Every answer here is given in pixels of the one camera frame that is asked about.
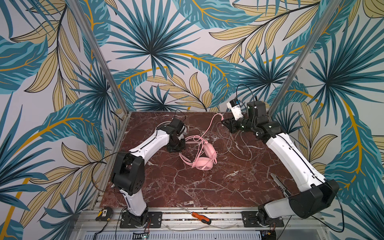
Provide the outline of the pink headphones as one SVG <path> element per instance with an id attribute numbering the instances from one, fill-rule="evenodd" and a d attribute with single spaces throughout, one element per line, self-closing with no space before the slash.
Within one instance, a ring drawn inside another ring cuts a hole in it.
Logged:
<path id="1" fill-rule="evenodd" d="M 217 164 L 218 152 L 201 136 L 187 137 L 186 144 L 198 144 L 198 153 L 193 161 L 179 153 L 179 157 L 186 165 L 201 171 L 209 171 Z"/>

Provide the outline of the white headphones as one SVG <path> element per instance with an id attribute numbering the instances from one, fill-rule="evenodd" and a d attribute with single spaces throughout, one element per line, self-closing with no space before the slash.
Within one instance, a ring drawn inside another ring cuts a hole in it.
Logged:
<path id="1" fill-rule="evenodd" d="M 172 121 L 165 121 L 165 122 L 162 122 L 160 124 L 158 124 L 156 126 L 156 130 L 159 130 L 162 126 L 168 126 L 172 123 Z M 182 128 L 181 128 L 181 132 L 180 134 L 186 134 L 188 132 L 188 126 L 186 126 L 185 124 L 183 124 Z"/>

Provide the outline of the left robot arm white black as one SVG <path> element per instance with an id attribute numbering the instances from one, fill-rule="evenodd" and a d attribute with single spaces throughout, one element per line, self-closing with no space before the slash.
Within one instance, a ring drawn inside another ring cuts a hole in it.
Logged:
<path id="1" fill-rule="evenodd" d="M 173 118 L 169 123 L 158 125 L 153 134 L 137 147 L 117 154 L 111 182 L 124 197 L 127 212 L 123 219 L 130 224 L 144 226 L 149 221 L 148 206 L 142 193 L 146 164 L 163 147 L 170 153 L 184 150 L 186 132 L 183 121 Z"/>

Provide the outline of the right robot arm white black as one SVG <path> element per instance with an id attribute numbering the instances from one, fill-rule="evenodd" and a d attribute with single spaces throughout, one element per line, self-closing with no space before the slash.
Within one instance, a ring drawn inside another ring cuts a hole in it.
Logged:
<path id="1" fill-rule="evenodd" d="M 299 193 L 258 207 L 256 221 L 260 226 L 270 226 L 283 216 L 298 216 L 307 219 L 328 208 L 337 196 L 339 185 L 327 180 L 294 145 L 282 126 L 267 116 L 266 105 L 261 101 L 247 103 L 247 116 L 241 111 L 237 99 L 227 103 L 233 116 L 222 120 L 230 133 L 251 132 L 263 141 L 281 160 L 293 177 Z"/>

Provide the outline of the yellow black tape measure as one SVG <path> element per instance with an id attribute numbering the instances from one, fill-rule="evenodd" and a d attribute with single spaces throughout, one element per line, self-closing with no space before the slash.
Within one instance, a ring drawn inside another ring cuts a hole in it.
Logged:
<path id="1" fill-rule="evenodd" d="M 96 217 L 96 221 L 108 222 L 111 220 L 113 214 L 114 214 L 114 211 L 111 207 L 104 207 L 99 211 L 98 216 Z"/>

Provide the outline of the right aluminium frame post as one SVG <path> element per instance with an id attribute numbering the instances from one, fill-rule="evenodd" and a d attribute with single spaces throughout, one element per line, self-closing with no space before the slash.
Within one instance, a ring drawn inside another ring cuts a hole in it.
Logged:
<path id="1" fill-rule="evenodd" d="M 282 100 L 282 98 L 285 95 L 285 92 L 291 85 L 292 81 L 294 80 L 294 77 L 296 76 L 298 70 L 302 66 L 303 62 L 307 58 L 307 56 L 310 54 L 311 50 L 313 49 L 314 45 L 316 44 L 317 40 L 322 35 L 322 32 L 327 27 L 328 22 L 332 18 L 334 12 L 338 9 L 338 6 L 340 5 L 342 1 L 331 1 L 324 12 L 324 14 L 319 18 L 319 23 L 315 26 L 313 33 L 309 36 L 308 41 L 304 45 L 304 49 L 299 54 L 297 60 L 295 61 L 295 64 L 293 65 L 292 69 L 290 70 L 286 80 L 281 85 L 281 88 L 276 95 L 273 104 L 269 108 L 268 115 L 272 117 L 272 115 L 276 112 L 279 102 Z"/>

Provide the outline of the aluminium frame post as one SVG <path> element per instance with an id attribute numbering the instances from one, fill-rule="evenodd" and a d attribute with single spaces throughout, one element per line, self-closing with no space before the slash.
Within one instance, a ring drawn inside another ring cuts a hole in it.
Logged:
<path id="1" fill-rule="evenodd" d="M 319 23 L 315 26 L 313 33 L 309 36 L 308 41 L 304 45 L 304 49 L 299 54 L 297 60 L 295 61 L 295 64 L 293 65 L 292 69 L 290 70 L 286 80 L 281 85 L 281 88 L 276 95 L 273 104 L 269 108 L 268 115 L 272 117 L 272 115 L 276 112 L 279 102 L 282 100 L 282 98 L 285 95 L 285 92 L 291 85 L 292 81 L 294 80 L 294 77 L 296 76 L 298 70 L 302 66 L 303 62 L 307 58 L 307 56 L 310 54 L 311 50 L 313 49 L 314 45 L 316 44 L 317 40 L 322 35 L 322 32 L 327 27 L 328 22 L 332 18 L 334 12 L 338 9 L 338 6 L 340 5 L 342 1 L 331 1 L 324 12 L 324 14 L 319 18 Z"/>
<path id="2" fill-rule="evenodd" d="M 96 37 L 93 33 L 93 30 L 91 29 L 91 23 L 88 23 L 88 20 L 86 18 L 86 14 L 82 10 L 82 7 L 79 3 L 79 1 L 75 0 L 69 0 L 68 1 L 69 7 L 72 9 L 74 17 L 76 21 L 78 22 L 81 30 L 83 31 L 85 38 L 87 42 L 90 45 L 91 50 L 93 51 L 96 60 L 98 61 L 104 75 L 106 76 L 106 79 L 108 83 L 111 86 L 112 92 L 115 94 L 118 104 L 123 110 L 123 113 L 125 116 L 129 114 L 129 110 L 125 105 L 125 101 L 123 100 L 121 94 L 119 93 L 118 86 L 113 78 L 113 75 L 108 67 L 108 64 L 102 54 L 102 51 L 100 49 L 99 44 L 97 43 Z"/>

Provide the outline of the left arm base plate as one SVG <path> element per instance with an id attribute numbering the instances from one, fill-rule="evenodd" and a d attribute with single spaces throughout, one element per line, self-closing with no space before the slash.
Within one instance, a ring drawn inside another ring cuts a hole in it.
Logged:
<path id="1" fill-rule="evenodd" d="M 121 229 L 139 229 L 149 227 L 150 229 L 159 229 L 162 225 L 162 212 L 144 212 L 141 216 L 135 216 L 130 212 L 122 213 Z"/>

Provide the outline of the orange handled screwdriver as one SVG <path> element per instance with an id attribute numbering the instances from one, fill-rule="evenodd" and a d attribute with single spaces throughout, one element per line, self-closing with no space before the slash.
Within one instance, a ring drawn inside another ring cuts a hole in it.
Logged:
<path id="1" fill-rule="evenodd" d="M 192 215 L 192 217 L 194 217 L 195 219 L 198 219 L 200 222 L 206 224 L 206 225 L 211 225 L 212 224 L 212 220 L 210 218 L 208 218 L 207 216 L 205 215 L 202 215 L 202 214 L 199 214 L 197 212 L 191 212 L 189 210 L 187 210 L 186 208 L 183 208 L 181 206 L 178 206 L 178 208 L 184 210 L 185 212 L 188 212 Z"/>

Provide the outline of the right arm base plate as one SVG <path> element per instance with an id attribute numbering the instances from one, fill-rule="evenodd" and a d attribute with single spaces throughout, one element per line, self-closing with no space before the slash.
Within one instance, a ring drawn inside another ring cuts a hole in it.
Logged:
<path id="1" fill-rule="evenodd" d="M 245 228 L 279 228 L 284 227 L 285 224 L 281 217 L 271 219 L 267 214 L 259 211 L 243 211 L 241 212 L 242 221 Z"/>

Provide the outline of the aluminium front rail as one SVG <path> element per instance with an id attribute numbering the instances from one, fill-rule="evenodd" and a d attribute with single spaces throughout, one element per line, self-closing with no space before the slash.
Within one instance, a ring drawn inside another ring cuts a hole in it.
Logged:
<path id="1" fill-rule="evenodd" d="M 205 215 L 212 220 L 211 225 L 206 225 L 192 215 L 178 207 L 149 208 L 149 212 L 162 212 L 162 225 L 159 229 L 163 231 L 198 231 L 198 230 L 319 230 L 324 231 L 326 226 L 314 218 L 301 219 L 297 216 L 281 217 L 285 224 L 279 228 L 245 228 L 241 212 L 257 211 L 256 207 L 203 207 L 187 208 L 191 212 Z"/>

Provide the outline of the left aluminium frame post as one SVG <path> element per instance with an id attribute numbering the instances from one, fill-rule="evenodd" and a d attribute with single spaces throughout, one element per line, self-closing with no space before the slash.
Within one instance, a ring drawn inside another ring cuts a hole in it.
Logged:
<path id="1" fill-rule="evenodd" d="M 113 75 L 108 67 L 108 64 L 102 54 L 102 51 L 100 49 L 99 44 L 97 43 L 96 37 L 93 33 L 93 30 L 91 29 L 91 23 L 88 23 L 88 20 L 86 18 L 86 14 L 82 10 L 82 7 L 79 3 L 79 1 L 75 0 L 69 0 L 68 1 L 69 7 L 72 9 L 74 17 L 76 21 L 78 22 L 81 30 L 83 31 L 85 38 L 87 42 L 90 45 L 91 50 L 93 51 L 96 60 L 98 61 L 104 75 L 106 76 L 106 79 L 108 83 L 111 86 L 112 92 L 115 94 L 118 104 L 123 110 L 123 113 L 125 116 L 129 114 L 129 110 L 125 105 L 125 101 L 123 100 L 121 94 L 119 93 L 118 86 L 113 78 Z"/>

